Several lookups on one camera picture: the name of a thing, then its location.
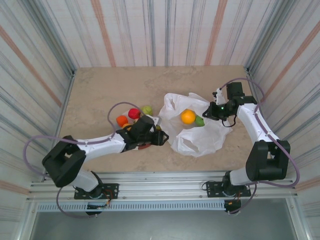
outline wire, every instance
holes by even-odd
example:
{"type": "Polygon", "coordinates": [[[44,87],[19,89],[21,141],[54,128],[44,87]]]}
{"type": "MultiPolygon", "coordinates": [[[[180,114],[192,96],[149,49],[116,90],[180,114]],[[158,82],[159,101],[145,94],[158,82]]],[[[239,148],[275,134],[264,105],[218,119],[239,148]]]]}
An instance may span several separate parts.
{"type": "Polygon", "coordinates": [[[207,183],[214,183],[214,182],[215,182],[215,181],[206,181],[204,184],[202,184],[201,189],[202,189],[203,191],[207,191],[207,189],[204,189],[204,185],[207,184],[207,183]]]}
{"type": "Polygon", "coordinates": [[[105,195],[105,197],[106,197],[106,199],[107,199],[107,203],[106,204],[108,204],[108,205],[110,205],[110,199],[109,199],[109,197],[108,197],[108,195],[103,191],[103,194],[105,195]]]}
{"type": "Polygon", "coordinates": [[[264,133],[266,134],[266,136],[269,137],[269,139],[271,141],[274,142],[274,144],[279,148],[281,149],[281,151],[287,156],[287,158],[290,160],[290,162],[292,163],[293,167],[294,167],[294,170],[296,172],[296,179],[293,183],[291,184],[288,184],[288,185],[282,185],[282,184],[277,184],[277,183],[274,183],[274,182],[270,182],[270,181],[255,181],[255,182],[251,182],[251,183],[248,183],[246,184],[247,186],[250,186],[250,185],[256,185],[258,183],[260,184],[269,184],[271,186],[275,186],[275,187],[279,187],[279,188],[293,188],[294,186],[296,186],[300,180],[300,171],[299,171],[299,168],[295,162],[295,160],[291,157],[291,155],[287,152],[287,150],[284,149],[283,146],[280,145],[280,143],[277,142],[277,140],[275,140],[268,132],[268,130],[265,128],[265,126],[263,125],[263,123],[261,122],[261,120],[259,119],[259,116],[258,116],[258,110],[260,108],[260,106],[265,102],[265,99],[266,99],[266,96],[265,96],[265,92],[262,90],[262,88],[260,87],[260,85],[246,77],[238,77],[238,78],[234,78],[228,82],[226,82],[224,85],[222,85],[222,87],[220,87],[220,90],[223,89],[227,84],[229,83],[232,83],[234,81],[237,81],[237,80],[246,80],[254,85],[256,85],[258,87],[258,89],[260,90],[261,94],[262,94],[262,99],[263,101],[261,101],[260,103],[258,103],[254,109],[254,117],[255,119],[257,120],[257,122],[259,123],[260,127],[262,128],[262,130],[264,131],[264,133]]]}
{"type": "Polygon", "coordinates": [[[114,195],[110,189],[105,189],[104,191],[110,192],[110,197],[111,197],[110,201],[114,199],[114,195]]]}
{"type": "Polygon", "coordinates": [[[76,214],[72,214],[72,213],[68,213],[66,211],[64,211],[61,206],[59,205],[59,195],[61,190],[63,189],[63,187],[61,187],[58,191],[58,193],[56,194],[56,198],[55,198],[55,202],[56,202],[56,206],[58,207],[58,209],[60,210],[61,213],[63,213],[64,215],[70,217],[70,218],[74,218],[74,219],[90,219],[93,217],[96,217],[96,215],[91,215],[91,216],[81,216],[81,215],[76,215],[76,214]]]}
{"type": "Polygon", "coordinates": [[[224,124],[224,121],[221,120],[221,121],[222,121],[222,125],[223,125],[225,128],[231,128],[231,127],[233,127],[234,125],[236,125],[236,118],[237,118],[237,115],[235,115],[234,118],[233,118],[233,124],[232,124],[232,125],[229,125],[229,126],[226,126],[226,125],[224,124]]]}
{"type": "Polygon", "coordinates": [[[65,139],[65,138],[61,138],[61,137],[56,137],[56,136],[47,136],[47,135],[35,135],[35,136],[32,136],[25,144],[24,144],[24,147],[23,147],[23,152],[22,152],[22,159],[25,163],[25,165],[28,167],[28,169],[30,169],[31,171],[33,171],[34,173],[38,174],[38,175],[41,175],[43,177],[50,177],[49,175],[47,174],[44,174],[38,170],[36,170],[28,161],[27,159],[27,148],[29,146],[29,144],[36,140],[36,139],[51,139],[51,140],[55,140],[55,141],[61,141],[61,142],[65,142],[65,143],[69,143],[69,144],[77,144],[77,145],[92,145],[92,144],[102,144],[102,143],[105,143],[107,141],[110,141],[116,134],[116,127],[115,125],[112,123],[112,121],[110,120],[110,114],[111,114],[111,111],[118,105],[121,105],[121,104],[128,104],[128,105],[131,105],[133,107],[135,107],[136,109],[138,109],[140,111],[141,114],[144,114],[143,111],[137,107],[136,105],[130,103],[130,102],[127,102],[127,101],[122,101],[122,102],[118,102],[117,104],[113,105],[108,114],[107,114],[107,121],[111,124],[112,128],[113,128],[113,132],[111,134],[110,137],[107,137],[106,139],[103,139],[103,140],[98,140],[98,141],[88,141],[88,142],[85,142],[85,141],[72,141],[72,140],[68,140],[68,139],[65,139]]]}
{"type": "MultiPolygon", "coordinates": [[[[22,159],[25,163],[25,165],[28,167],[28,169],[30,169],[31,171],[33,171],[34,173],[38,174],[38,175],[41,175],[41,176],[44,176],[44,177],[50,177],[48,176],[47,174],[44,174],[38,170],[36,170],[28,161],[27,159],[27,148],[29,146],[29,144],[36,140],[36,139],[51,139],[51,140],[56,140],[56,141],[61,141],[61,142],[65,142],[65,143],[69,143],[69,144],[77,144],[77,145],[93,145],[93,144],[102,144],[102,143],[105,143],[107,141],[110,141],[116,134],[116,127],[115,125],[112,123],[112,121],[110,120],[110,114],[111,114],[111,111],[116,107],[116,106],[119,106],[121,104],[128,104],[128,105],[131,105],[133,107],[135,107],[136,109],[138,109],[140,111],[141,114],[144,115],[144,112],[136,105],[130,103],[130,102],[127,102],[127,101],[122,101],[122,102],[118,102],[116,103],[115,105],[113,105],[108,114],[107,114],[107,121],[111,124],[112,128],[113,128],[113,133],[111,134],[110,137],[107,137],[106,139],[103,139],[103,140],[98,140],[98,141],[88,141],[88,142],[85,142],[85,141],[72,141],[72,140],[68,140],[68,139],[65,139],[65,138],[61,138],[61,137],[56,137],[56,136],[47,136],[47,135],[35,135],[35,136],[32,136],[25,144],[24,144],[24,147],[23,147],[23,152],[22,152],[22,159]]],[[[57,194],[56,194],[56,205],[58,207],[58,209],[60,210],[61,213],[63,213],[64,215],[68,216],[68,217],[71,217],[71,218],[75,218],[75,219],[87,219],[87,218],[92,218],[92,217],[95,217],[95,215],[91,215],[91,216],[80,216],[80,215],[75,215],[75,214],[72,214],[72,213],[68,213],[68,212],[65,212],[61,206],[59,205],[59,194],[62,190],[62,187],[58,190],[57,194]]]]}
{"type": "Polygon", "coordinates": [[[257,184],[254,185],[254,190],[253,190],[253,193],[252,193],[251,197],[249,198],[249,200],[245,204],[243,204],[241,207],[239,207],[237,210],[228,211],[228,213],[235,214],[235,213],[239,212],[241,209],[244,209],[251,202],[251,200],[254,198],[256,191],[257,191],[257,184]]]}
{"type": "Polygon", "coordinates": [[[235,197],[231,200],[231,202],[233,202],[236,198],[237,198],[237,194],[236,194],[235,197]]]}
{"type": "Polygon", "coordinates": [[[236,202],[239,202],[239,199],[240,199],[240,192],[238,194],[238,199],[236,200],[236,202]]]}

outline red apple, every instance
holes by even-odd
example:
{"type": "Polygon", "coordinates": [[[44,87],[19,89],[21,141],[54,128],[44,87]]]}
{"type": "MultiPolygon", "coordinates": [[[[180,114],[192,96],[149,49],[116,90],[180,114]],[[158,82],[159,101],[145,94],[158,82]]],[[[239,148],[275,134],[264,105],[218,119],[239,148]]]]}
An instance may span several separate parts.
{"type": "Polygon", "coordinates": [[[128,112],[128,117],[131,119],[138,119],[138,118],[140,118],[140,114],[141,114],[141,112],[138,109],[131,108],[128,112]]]}

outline ventilation grate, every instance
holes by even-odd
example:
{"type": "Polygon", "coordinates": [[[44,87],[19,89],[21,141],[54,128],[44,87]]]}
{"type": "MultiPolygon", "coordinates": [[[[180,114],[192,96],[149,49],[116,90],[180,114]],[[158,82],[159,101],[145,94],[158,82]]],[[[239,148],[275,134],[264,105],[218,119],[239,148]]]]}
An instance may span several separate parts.
{"type": "MultiPolygon", "coordinates": [[[[94,212],[87,209],[88,202],[62,202],[61,208],[66,212],[94,212]]],[[[188,200],[188,201],[111,201],[110,207],[100,211],[177,211],[177,210],[225,210],[224,200],[188,200]]],[[[38,212],[59,212],[55,202],[40,203],[38,212]]]]}

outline orange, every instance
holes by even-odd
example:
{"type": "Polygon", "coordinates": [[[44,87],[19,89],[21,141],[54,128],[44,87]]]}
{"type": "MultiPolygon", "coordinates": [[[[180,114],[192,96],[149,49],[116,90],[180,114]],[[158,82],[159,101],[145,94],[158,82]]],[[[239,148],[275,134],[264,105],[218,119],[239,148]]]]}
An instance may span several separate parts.
{"type": "Polygon", "coordinates": [[[127,123],[128,123],[128,118],[127,118],[126,116],[123,116],[123,115],[118,116],[118,117],[116,118],[116,123],[117,123],[120,127],[122,127],[124,124],[127,124],[127,123]]]}
{"type": "Polygon", "coordinates": [[[124,129],[126,126],[131,126],[130,123],[125,123],[123,124],[122,128],[124,129]]]}
{"type": "Polygon", "coordinates": [[[196,114],[194,111],[186,109],[181,113],[181,120],[184,124],[192,124],[196,120],[196,114]]]}

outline striped wall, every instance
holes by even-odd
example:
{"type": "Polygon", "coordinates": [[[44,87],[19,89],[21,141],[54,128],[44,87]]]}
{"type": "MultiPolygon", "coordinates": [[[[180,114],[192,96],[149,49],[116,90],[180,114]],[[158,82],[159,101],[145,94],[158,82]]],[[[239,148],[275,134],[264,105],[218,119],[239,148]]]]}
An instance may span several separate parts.
{"type": "Polygon", "coordinates": [[[36,0],[77,68],[244,65],[281,0],[36,0]]]}
{"type": "MultiPolygon", "coordinates": [[[[39,178],[22,160],[24,143],[32,135],[54,135],[70,83],[48,45],[36,15],[26,1],[0,3],[0,239],[15,233],[31,181],[39,178]]],[[[27,155],[38,170],[50,149],[35,141],[27,155]]]]}
{"type": "MultiPolygon", "coordinates": [[[[266,92],[266,121],[291,144],[301,172],[299,199],[313,238],[320,239],[320,1],[291,3],[267,50],[250,69],[266,92]]],[[[295,175],[292,166],[289,173],[295,175]]]]}

